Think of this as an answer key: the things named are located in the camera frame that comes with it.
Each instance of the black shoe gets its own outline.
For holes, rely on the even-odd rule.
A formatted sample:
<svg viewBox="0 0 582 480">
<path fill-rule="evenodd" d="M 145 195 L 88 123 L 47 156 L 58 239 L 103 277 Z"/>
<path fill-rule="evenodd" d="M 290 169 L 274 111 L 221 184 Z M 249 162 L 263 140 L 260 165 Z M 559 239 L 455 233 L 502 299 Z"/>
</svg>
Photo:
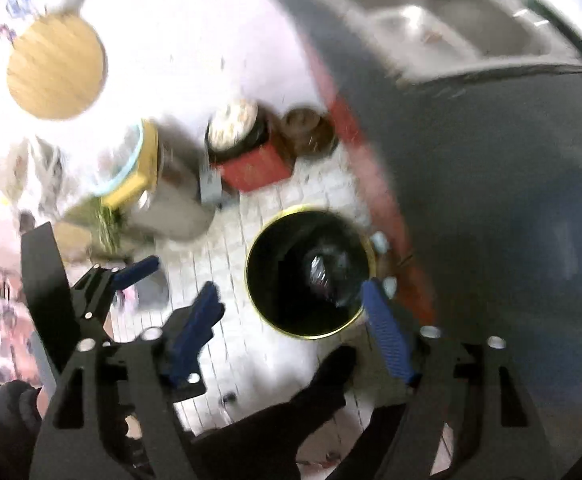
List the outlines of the black shoe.
<svg viewBox="0 0 582 480">
<path fill-rule="evenodd" d="M 342 345 L 326 356 L 311 379 L 310 386 L 335 386 L 344 389 L 357 363 L 357 350 Z"/>
</svg>

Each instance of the brown jar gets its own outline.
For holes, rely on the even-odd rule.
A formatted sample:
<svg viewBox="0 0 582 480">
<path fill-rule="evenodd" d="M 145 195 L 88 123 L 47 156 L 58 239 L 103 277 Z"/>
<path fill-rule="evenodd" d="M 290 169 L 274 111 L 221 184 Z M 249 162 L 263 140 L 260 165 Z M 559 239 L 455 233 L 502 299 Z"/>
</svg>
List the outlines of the brown jar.
<svg viewBox="0 0 582 480">
<path fill-rule="evenodd" d="M 333 126 L 316 110 L 298 107 L 282 119 L 282 134 L 296 156 L 321 158 L 329 155 L 338 142 Z"/>
</svg>

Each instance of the black pants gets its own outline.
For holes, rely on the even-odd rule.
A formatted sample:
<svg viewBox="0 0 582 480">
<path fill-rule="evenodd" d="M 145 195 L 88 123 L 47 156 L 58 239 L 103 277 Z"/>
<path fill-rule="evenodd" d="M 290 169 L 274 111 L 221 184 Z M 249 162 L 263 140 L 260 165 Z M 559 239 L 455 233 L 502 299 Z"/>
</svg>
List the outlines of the black pants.
<svg viewBox="0 0 582 480">
<path fill-rule="evenodd" d="M 309 386 L 289 402 L 197 437 L 193 452 L 212 480 L 299 480 L 298 448 L 344 405 L 341 390 Z M 403 404 L 374 410 L 369 426 L 329 480 L 372 480 L 402 413 Z"/>
</svg>

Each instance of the round wooden cutting board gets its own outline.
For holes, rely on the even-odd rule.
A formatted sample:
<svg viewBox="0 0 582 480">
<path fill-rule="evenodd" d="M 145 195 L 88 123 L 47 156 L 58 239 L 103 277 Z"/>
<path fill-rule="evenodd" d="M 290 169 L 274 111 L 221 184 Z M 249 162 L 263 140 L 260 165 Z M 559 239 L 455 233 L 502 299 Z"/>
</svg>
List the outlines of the round wooden cutting board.
<svg viewBox="0 0 582 480">
<path fill-rule="evenodd" d="M 84 112 L 103 83 L 100 40 L 75 14 L 45 16 L 14 41 L 7 67 L 9 92 L 39 119 L 69 119 Z"/>
</svg>

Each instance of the sleeve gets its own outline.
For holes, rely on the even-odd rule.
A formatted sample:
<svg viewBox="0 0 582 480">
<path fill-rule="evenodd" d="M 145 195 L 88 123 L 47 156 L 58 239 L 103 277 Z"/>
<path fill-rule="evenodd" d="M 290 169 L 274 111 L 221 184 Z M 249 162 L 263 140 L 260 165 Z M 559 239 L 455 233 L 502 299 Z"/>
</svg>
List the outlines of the sleeve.
<svg viewBox="0 0 582 480">
<path fill-rule="evenodd" d="M 0 385 L 0 480 L 27 479 L 41 418 L 38 390 L 23 381 Z"/>
</svg>

